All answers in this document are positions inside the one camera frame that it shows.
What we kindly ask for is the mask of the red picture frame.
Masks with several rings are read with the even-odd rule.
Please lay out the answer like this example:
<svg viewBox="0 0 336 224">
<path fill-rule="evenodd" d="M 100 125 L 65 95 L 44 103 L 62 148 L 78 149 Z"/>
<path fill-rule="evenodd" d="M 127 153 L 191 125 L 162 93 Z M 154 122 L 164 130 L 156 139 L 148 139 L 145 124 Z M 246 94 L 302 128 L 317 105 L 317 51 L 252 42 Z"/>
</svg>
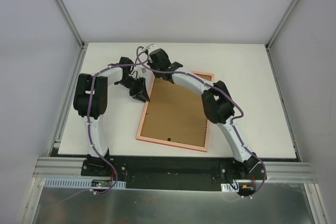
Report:
<svg viewBox="0 0 336 224">
<path fill-rule="evenodd" d="M 136 139 L 185 150 L 207 152 L 210 122 L 200 95 L 177 84 L 153 78 L 150 102 L 141 115 Z"/>
</svg>

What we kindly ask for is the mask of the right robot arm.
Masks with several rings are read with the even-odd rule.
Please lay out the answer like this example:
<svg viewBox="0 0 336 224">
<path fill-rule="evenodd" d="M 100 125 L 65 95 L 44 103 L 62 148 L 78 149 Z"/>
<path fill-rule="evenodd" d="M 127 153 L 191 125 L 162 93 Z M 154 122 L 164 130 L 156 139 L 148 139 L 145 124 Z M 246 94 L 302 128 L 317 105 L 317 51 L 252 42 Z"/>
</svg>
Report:
<svg viewBox="0 0 336 224">
<path fill-rule="evenodd" d="M 234 109 L 240 108 L 232 100 L 226 84 L 222 81 L 208 81 L 188 71 L 178 62 L 171 63 L 167 53 L 154 44 L 145 47 L 144 52 L 149 57 L 148 66 L 155 77 L 185 87 L 201 96 L 204 114 L 224 134 L 237 162 L 237 169 L 242 170 L 243 177 L 252 176 L 260 160 L 248 147 L 235 123 L 244 113 L 240 110 L 240 115 L 235 116 Z"/>
</svg>

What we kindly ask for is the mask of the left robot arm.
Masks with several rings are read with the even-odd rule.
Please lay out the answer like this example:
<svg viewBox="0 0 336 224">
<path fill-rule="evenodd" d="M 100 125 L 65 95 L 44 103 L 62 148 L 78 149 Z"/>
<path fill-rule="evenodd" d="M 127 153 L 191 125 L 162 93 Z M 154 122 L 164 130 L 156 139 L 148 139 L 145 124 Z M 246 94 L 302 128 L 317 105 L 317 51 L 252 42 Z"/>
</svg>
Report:
<svg viewBox="0 0 336 224">
<path fill-rule="evenodd" d="M 129 89 L 135 100 L 149 102 L 145 78 L 132 76 L 134 63 L 121 57 L 117 64 L 109 64 L 94 75 L 81 73 L 77 80 L 73 107 L 82 118 L 89 142 L 88 154 L 83 162 L 82 176 L 108 176 L 115 172 L 110 164 L 107 140 L 103 133 L 103 115 L 108 105 L 108 87 L 122 85 Z"/>
</svg>

